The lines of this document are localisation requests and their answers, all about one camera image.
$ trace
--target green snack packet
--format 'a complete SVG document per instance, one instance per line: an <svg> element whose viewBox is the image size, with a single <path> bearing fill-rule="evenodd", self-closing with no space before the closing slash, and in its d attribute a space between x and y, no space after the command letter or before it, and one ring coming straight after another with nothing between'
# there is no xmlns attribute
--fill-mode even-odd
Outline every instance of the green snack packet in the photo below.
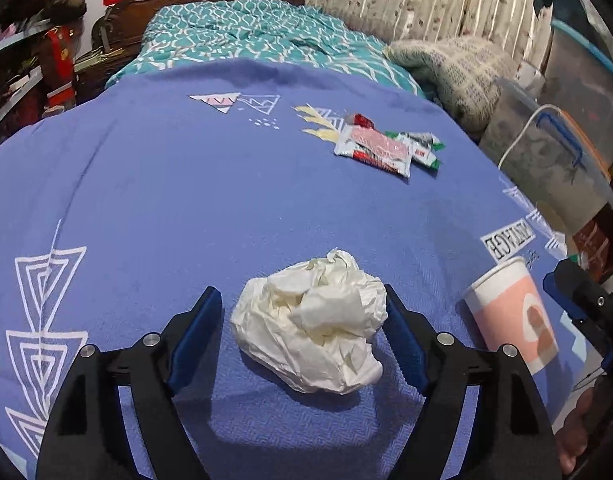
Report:
<svg viewBox="0 0 613 480"><path fill-rule="evenodd" d="M397 132L387 132L386 135L388 134L397 135ZM420 142L424 146L428 146L429 149L433 150L434 152L438 152L446 148L446 144L444 144L444 142L442 142L435 135L429 132L422 133L422 134L416 134L413 132L400 132L399 135L405 135L409 137L411 140L416 140L417 142Z"/></svg>
<svg viewBox="0 0 613 480"><path fill-rule="evenodd" d="M386 137L391 139L399 140L402 142L403 140L408 140L407 145L409 146L409 151L411 153L411 159L418 164L426 166L431 170L439 170L441 162L433 153L433 149L429 142L423 142L421 140L415 139L413 136L416 135L431 135L431 134L408 134L408 133L398 133L398 132L386 132L384 134Z"/></svg>

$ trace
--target snack wrapper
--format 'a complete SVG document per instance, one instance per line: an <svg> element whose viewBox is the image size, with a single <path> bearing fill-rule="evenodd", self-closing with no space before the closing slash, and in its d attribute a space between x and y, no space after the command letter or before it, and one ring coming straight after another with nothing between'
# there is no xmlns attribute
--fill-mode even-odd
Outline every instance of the snack wrapper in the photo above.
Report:
<svg viewBox="0 0 613 480"><path fill-rule="evenodd" d="M374 128L347 124L339 135L334 153L408 178L412 150L412 141L406 136L393 139Z"/></svg>
<svg viewBox="0 0 613 480"><path fill-rule="evenodd" d="M429 133L414 134L410 132L386 132L384 134L393 140L407 141L411 147L413 160L431 170L438 170L441 162L433 151L445 148L445 145L435 135Z"/></svg>
<svg viewBox="0 0 613 480"><path fill-rule="evenodd" d="M344 122L347 124L355 124L355 126L361 126L362 128L370 128L371 130L376 130L375 123L364 117L362 114L353 114L344 119Z"/></svg>

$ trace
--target storage container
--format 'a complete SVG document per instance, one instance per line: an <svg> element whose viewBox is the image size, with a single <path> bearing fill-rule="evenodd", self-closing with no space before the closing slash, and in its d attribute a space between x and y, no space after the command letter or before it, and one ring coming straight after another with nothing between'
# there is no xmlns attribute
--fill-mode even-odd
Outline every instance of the storage container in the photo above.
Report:
<svg viewBox="0 0 613 480"><path fill-rule="evenodd" d="M502 92L491 123L484 132L480 149L495 163L520 134L526 121L538 109L537 102L514 82L498 82ZM555 112L549 112L553 118ZM568 231L584 227L613 193L597 167L589 172L574 167L579 151L564 141L548 120L534 121L507 156L501 170L533 204L545 202L564 221Z"/></svg>
<svg viewBox="0 0 613 480"><path fill-rule="evenodd" d="M553 20L553 46L538 97L566 111L613 163L613 62L581 34Z"/></svg>

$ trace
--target pink paper cup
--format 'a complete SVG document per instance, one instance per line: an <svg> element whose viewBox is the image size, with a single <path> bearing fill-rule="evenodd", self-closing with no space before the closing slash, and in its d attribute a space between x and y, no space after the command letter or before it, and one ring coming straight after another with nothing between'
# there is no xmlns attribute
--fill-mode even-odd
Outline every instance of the pink paper cup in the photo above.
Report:
<svg viewBox="0 0 613 480"><path fill-rule="evenodd" d="M521 256L483 275L464 299L489 350L511 343L533 375L557 355L551 322Z"/></svg>

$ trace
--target crumpled tissue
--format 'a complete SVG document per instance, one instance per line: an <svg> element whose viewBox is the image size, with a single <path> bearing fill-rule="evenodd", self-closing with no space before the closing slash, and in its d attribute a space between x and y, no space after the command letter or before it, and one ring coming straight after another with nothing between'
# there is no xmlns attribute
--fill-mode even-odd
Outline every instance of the crumpled tissue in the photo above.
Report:
<svg viewBox="0 0 613 480"><path fill-rule="evenodd" d="M231 315L240 349L302 393L348 394L382 376L367 342L386 290L341 250L249 280Z"/></svg>

